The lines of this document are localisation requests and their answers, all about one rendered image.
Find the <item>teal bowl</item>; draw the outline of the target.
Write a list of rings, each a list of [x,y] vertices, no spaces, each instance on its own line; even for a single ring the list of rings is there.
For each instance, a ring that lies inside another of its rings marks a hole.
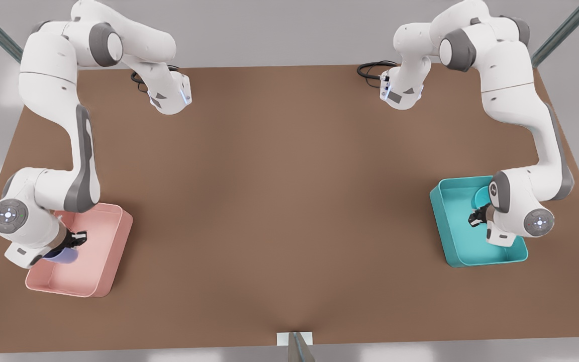
[[[473,195],[471,199],[471,208],[479,209],[489,204],[490,202],[489,186],[484,186],[476,190],[475,194]]]

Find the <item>blue cup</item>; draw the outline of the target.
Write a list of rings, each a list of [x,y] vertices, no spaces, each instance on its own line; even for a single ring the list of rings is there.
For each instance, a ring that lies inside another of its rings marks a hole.
[[[78,250],[74,248],[63,248],[51,250],[42,259],[53,263],[69,264],[76,261],[78,255]]]

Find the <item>teal plastic box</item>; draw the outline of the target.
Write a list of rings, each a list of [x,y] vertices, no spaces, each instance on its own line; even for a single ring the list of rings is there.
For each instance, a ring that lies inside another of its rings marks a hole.
[[[473,213],[471,199],[476,190],[488,186],[491,176],[447,178],[439,181],[430,192],[444,257],[452,267],[501,265],[522,262],[528,249],[517,236],[510,247],[487,243],[487,226],[471,227],[468,217]]]

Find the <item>pink plastic box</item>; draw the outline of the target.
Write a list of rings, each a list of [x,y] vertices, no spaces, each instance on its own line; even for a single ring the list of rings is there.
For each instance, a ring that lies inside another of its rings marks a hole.
[[[72,231],[86,231],[87,242],[77,248],[71,263],[42,259],[30,268],[30,290],[89,298],[104,297],[112,287],[133,217],[120,206],[98,203],[85,213],[57,211]]]

